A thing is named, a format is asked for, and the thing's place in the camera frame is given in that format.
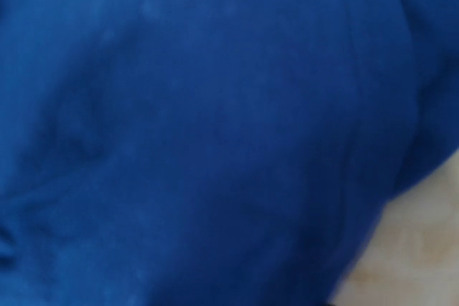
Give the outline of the blue printed t-shirt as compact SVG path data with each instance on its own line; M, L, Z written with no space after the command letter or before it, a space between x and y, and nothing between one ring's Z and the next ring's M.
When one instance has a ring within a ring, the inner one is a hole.
M322 305L458 149L458 0L1 0L3 305Z

